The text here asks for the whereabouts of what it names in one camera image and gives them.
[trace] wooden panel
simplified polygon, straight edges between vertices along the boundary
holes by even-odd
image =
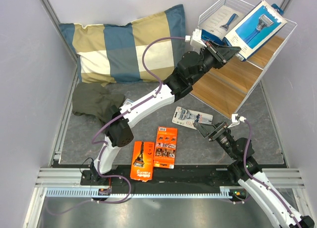
[[[224,67],[212,68],[209,72],[247,94],[262,70],[234,57]]]
[[[205,74],[193,88],[194,96],[226,117],[231,117],[246,96],[210,73]]]
[[[249,58],[248,61],[264,68],[283,41],[283,38],[273,36],[261,49],[258,50],[258,52]]]

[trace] wooden board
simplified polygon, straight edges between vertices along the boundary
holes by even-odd
[[[247,94],[262,70],[249,62],[241,62],[234,57],[224,67],[212,68],[209,73]]]
[[[226,117],[231,117],[246,96],[210,73],[205,74],[193,88],[194,96]]]
[[[249,58],[248,61],[254,63],[260,68],[264,68],[283,41],[283,38],[273,36],[261,49]]]

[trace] folded cloth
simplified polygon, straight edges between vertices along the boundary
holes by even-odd
[[[110,94],[100,83],[77,84],[72,97],[74,115],[95,115],[101,122],[107,122],[107,110],[112,105],[119,107],[123,94]]]

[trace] wall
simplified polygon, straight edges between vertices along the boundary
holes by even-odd
[[[299,168],[317,212],[317,0],[293,0],[285,17],[298,23],[264,76],[286,159]]]
[[[0,0],[0,223],[22,227],[75,64],[39,0]]]
[[[61,22],[84,25],[128,22],[164,11],[176,4],[184,4],[187,34],[197,27],[200,14],[218,0],[50,0]],[[257,4],[260,0],[245,0]],[[282,0],[267,0],[280,4]]]

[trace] orange package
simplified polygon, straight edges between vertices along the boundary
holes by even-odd
[[[158,128],[154,154],[154,166],[173,169],[175,163],[177,129],[172,127]]]
[[[154,142],[134,142],[130,177],[146,182],[153,176]]]

